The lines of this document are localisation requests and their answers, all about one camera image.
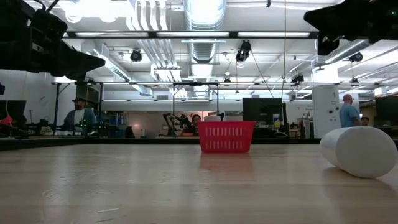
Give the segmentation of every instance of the man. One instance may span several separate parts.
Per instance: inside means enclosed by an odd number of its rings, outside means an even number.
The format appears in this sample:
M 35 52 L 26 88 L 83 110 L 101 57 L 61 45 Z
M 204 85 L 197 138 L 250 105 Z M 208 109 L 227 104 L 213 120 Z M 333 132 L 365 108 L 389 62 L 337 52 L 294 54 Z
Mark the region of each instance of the man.
M 353 104 L 350 94 L 344 95 L 344 105 L 340 108 L 340 123 L 342 128 L 360 126 L 360 115 Z
M 362 126 L 368 126 L 369 125 L 369 118 L 362 117 L 361 118 L 361 124 L 362 124 Z
M 72 100 L 75 103 L 75 109 L 68 113 L 65 118 L 63 125 L 67 131 L 83 131 L 79 127 L 75 127 L 80 121 L 85 120 L 87 124 L 96 124 L 96 118 L 94 112 L 85 108 L 85 101 L 81 98 L 76 98 Z

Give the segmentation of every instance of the ceiling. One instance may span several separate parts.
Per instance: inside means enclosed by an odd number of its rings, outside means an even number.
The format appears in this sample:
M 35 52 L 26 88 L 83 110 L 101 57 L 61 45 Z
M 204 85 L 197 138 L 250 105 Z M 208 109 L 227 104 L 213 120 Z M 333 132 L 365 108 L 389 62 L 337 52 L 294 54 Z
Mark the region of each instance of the ceiling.
M 110 1 L 98 0 L 98 2 L 105 2 L 108 13 L 117 17 L 114 22 L 103 22 L 99 17 L 92 15 L 83 15 L 81 21 L 77 23 L 70 23 L 65 18 L 65 9 L 62 7 L 65 2 L 69 0 L 61 0 L 57 7 L 54 8 L 53 13 L 59 18 L 68 23 L 69 30 L 74 31 L 128 31 L 126 25 L 126 18 L 124 13 L 126 11 L 127 0 Z M 27 1 L 32 6 L 38 7 L 33 0 Z M 325 7 L 340 2 L 340 0 L 289 0 L 284 8 L 283 1 L 271 1 L 271 7 L 265 7 L 266 1 L 247 1 L 247 0 L 227 0 L 227 8 L 225 12 L 222 30 L 225 31 L 272 31 L 284 32 L 311 32 L 316 31 L 310 24 L 303 20 L 304 13 L 311 8 Z M 166 21 L 169 30 L 178 31 L 186 30 L 185 18 L 182 0 L 167 0 L 166 1 Z M 172 49 L 177 60 L 178 66 L 181 69 L 181 77 L 188 78 L 192 76 L 190 68 L 190 52 L 188 44 L 181 43 L 182 39 L 171 39 Z M 261 82 L 263 79 L 261 75 L 268 82 L 281 82 L 282 76 L 286 74 L 287 82 L 293 73 L 289 71 L 300 65 L 305 60 L 317 61 L 315 40 L 313 39 L 249 39 L 252 45 L 252 54 L 245 62 L 243 68 L 236 68 L 236 61 L 234 59 L 238 47 L 242 43 L 242 39 L 226 39 L 225 43 L 218 44 L 216 51 L 216 58 L 209 77 L 209 82 L 222 82 L 226 78 L 225 73 L 229 72 L 231 81 L 235 82 Z M 150 75 L 152 62 L 148 56 L 143 53 L 141 62 L 132 62 L 130 54 L 133 49 L 140 49 L 141 46 L 137 39 L 95 39 L 90 40 L 96 46 L 106 45 L 109 48 L 109 57 L 120 65 L 129 75 L 140 82 L 153 82 L 154 79 Z M 396 51 L 392 51 L 381 57 L 377 57 L 384 52 L 398 46 L 397 41 L 382 40 L 364 50 L 361 53 L 364 56 L 362 62 L 337 62 L 335 66 L 339 71 L 339 79 L 341 82 L 347 82 L 352 77 L 364 74 L 367 72 L 376 71 L 382 67 L 390 65 L 398 61 Z M 312 80 L 313 69 L 310 62 L 300 66 L 299 73 L 304 75 L 305 81 Z M 114 75 L 107 68 L 99 68 L 88 73 L 89 77 L 94 78 L 99 82 L 112 82 Z M 390 69 L 387 72 L 377 75 L 369 76 L 362 79 L 361 82 L 396 82 L 398 80 L 398 70 Z M 363 88 L 362 90 L 372 90 L 373 86 Z

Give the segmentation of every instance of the person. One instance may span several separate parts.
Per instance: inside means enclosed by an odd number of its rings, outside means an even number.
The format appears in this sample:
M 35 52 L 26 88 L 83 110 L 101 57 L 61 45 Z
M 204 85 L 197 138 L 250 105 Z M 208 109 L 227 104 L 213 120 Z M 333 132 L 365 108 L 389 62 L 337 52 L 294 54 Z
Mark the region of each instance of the person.
M 79 124 L 80 121 L 86 121 L 87 124 L 96 124 L 96 118 L 94 112 L 85 108 L 85 101 L 81 98 L 76 98 L 72 100 L 75 103 L 75 109 L 67 114 L 65 120 L 63 121 L 64 129 L 66 131 L 79 131 L 83 130 L 79 127 L 76 127 L 76 124 Z
M 369 118 L 368 117 L 362 117 L 361 118 L 361 124 L 362 124 L 362 126 L 368 126 L 369 125 Z
M 352 105 L 353 97 L 346 94 L 343 97 L 344 105 L 340 108 L 340 123 L 342 128 L 360 126 L 361 122 L 359 112 Z
M 186 127 L 182 133 L 183 134 L 184 133 L 193 133 L 194 135 L 197 135 L 198 134 L 198 124 L 200 121 L 201 121 L 201 117 L 199 115 L 197 115 L 197 114 L 193 115 L 191 125 L 189 127 Z

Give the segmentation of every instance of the man with hat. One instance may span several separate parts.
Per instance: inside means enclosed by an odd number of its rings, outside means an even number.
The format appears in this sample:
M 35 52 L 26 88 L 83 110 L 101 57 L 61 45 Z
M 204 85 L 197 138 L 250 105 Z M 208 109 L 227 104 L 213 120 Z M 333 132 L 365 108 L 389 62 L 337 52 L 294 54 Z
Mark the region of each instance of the man with hat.
M 87 124 L 96 124 L 96 118 L 93 110 L 85 108 L 85 101 L 82 98 L 72 100 L 75 103 L 75 109 L 68 113 L 63 125 L 67 131 L 83 131 L 76 127 L 80 121 L 85 120 Z

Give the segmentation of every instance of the wooden table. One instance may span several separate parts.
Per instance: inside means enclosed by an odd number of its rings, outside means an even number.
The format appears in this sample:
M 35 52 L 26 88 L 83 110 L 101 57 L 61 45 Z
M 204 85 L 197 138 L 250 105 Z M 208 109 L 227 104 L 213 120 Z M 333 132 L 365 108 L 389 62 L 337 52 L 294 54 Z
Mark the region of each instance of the wooden table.
M 0 223 L 397 223 L 398 169 L 332 168 L 317 145 L 80 145 L 0 152 Z

